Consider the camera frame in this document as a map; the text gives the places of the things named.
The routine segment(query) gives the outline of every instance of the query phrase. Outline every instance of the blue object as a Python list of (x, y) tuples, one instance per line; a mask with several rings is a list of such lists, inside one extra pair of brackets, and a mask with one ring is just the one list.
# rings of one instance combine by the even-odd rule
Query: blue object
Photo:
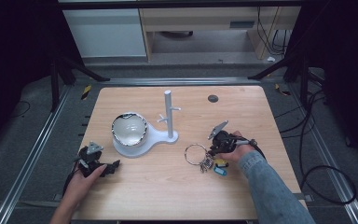
[(213, 170), (215, 173), (217, 173), (219, 175), (227, 175), (227, 171), (225, 171), (224, 169), (219, 168), (217, 166), (215, 166)]

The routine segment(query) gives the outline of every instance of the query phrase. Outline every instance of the white base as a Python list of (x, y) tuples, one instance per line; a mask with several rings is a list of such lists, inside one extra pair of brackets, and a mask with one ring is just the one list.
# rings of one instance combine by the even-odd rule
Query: white base
[(156, 130), (151, 124), (147, 124), (147, 137), (145, 142), (142, 143), (138, 147), (125, 147), (118, 143), (115, 138), (113, 138), (113, 146), (117, 150), (120, 155), (127, 157), (127, 158), (137, 158), (143, 156), (146, 152), (148, 152), (152, 147), (156, 144), (174, 144), (179, 137), (178, 132), (173, 131), (173, 137), (168, 137), (167, 132), (161, 132)]

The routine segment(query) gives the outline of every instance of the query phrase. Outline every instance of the white stand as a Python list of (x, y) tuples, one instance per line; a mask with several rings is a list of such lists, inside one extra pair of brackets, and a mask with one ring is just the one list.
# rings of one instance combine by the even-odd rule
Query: white stand
[(160, 121), (165, 121), (168, 126), (168, 131), (162, 132), (156, 130), (151, 124), (147, 123), (147, 137), (144, 142), (138, 147), (126, 147), (121, 145), (119, 142), (113, 139), (113, 146), (120, 155), (127, 158), (137, 158), (143, 156), (156, 144), (174, 144), (178, 138), (178, 132), (173, 130), (172, 126), (172, 111), (180, 110), (178, 107), (172, 107), (171, 91), (165, 91), (165, 111), (167, 118), (163, 118), (161, 115)]

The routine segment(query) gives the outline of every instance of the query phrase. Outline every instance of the white pole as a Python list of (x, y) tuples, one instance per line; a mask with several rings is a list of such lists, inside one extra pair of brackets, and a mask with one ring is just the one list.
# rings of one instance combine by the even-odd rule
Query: white pole
[(167, 115), (168, 137), (173, 138), (171, 91), (165, 91), (165, 113)]

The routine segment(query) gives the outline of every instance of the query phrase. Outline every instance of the small round object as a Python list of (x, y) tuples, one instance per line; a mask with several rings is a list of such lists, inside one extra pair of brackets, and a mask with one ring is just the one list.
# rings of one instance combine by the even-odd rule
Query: small round object
[(193, 162), (193, 161), (190, 161), (190, 160), (187, 158), (187, 150), (188, 150), (189, 148), (195, 147), (195, 146), (202, 147), (202, 148), (205, 150), (205, 155), (206, 155), (206, 153), (208, 152), (208, 151), (206, 150), (206, 147), (203, 146), (203, 145), (201, 145), (201, 144), (197, 144), (197, 143), (191, 144), (190, 146), (188, 146), (188, 147), (185, 149), (185, 159), (186, 159), (186, 161), (187, 161), (188, 163), (190, 163), (190, 164), (192, 164), (192, 165), (200, 165), (201, 162)]
[(216, 103), (217, 101), (219, 101), (219, 97), (217, 97), (216, 95), (209, 95), (208, 100), (211, 103)]
[(147, 122), (137, 113), (124, 113), (113, 121), (112, 134), (125, 147), (140, 146), (147, 134)]

